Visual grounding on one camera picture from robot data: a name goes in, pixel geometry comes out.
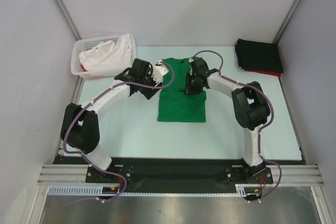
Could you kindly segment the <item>green t shirt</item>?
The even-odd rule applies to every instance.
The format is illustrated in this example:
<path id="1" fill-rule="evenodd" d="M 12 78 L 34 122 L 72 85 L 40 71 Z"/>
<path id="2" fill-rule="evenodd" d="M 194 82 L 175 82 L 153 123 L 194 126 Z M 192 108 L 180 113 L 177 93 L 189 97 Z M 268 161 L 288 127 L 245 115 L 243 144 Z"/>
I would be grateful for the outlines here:
<path id="1" fill-rule="evenodd" d="M 187 95 L 185 77 L 190 67 L 188 59 L 166 58 L 174 70 L 175 77 L 171 85 L 160 92 L 158 117 L 159 122 L 204 123 L 206 122 L 206 92 Z"/>

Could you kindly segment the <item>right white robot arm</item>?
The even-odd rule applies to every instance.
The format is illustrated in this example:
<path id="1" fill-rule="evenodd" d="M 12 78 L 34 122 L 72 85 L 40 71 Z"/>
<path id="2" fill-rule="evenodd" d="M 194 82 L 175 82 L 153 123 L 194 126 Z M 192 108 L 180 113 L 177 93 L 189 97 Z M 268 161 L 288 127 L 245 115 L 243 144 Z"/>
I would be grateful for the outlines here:
<path id="1" fill-rule="evenodd" d="M 204 89 L 216 90 L 232 99 L 234 115 L 244 130 L 243 160 L 248 165 L 242 169 L 243 179 L 254 183 L 261 177 L 258 167 L 261 158 L 261 128 L 267 123 L 272 110 L 260 84 L 240 83 L 222 76 L 217 69 L 209 69 L 204 59 L 190 59 L 190 71 L 185 78 L 185 94 L 199 94 Z"/>

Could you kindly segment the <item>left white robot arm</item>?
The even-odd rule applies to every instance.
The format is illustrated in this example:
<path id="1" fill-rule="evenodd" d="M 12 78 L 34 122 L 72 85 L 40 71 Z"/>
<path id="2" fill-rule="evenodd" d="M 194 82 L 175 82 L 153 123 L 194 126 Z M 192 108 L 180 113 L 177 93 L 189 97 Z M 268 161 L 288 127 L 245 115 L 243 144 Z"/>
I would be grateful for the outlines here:
<path id="1" fill-rule="evenodd" d="M 116 169 L 111 166 L 112 158 L 100 145 L 99 121 L 121 101 L 136 92 L 151 99 L 163 85 L 163 77 L 169 72 L 162 61 L 152 65 L 136 58 L 131 67 L 114 77 L 112 84 L 95 98 L 83 103 L 71 103 L 65 109 L 60 138 L 64 148 L 70 146 L 98 169 L 98 176 L 105 182 L 115 178 Z"/>

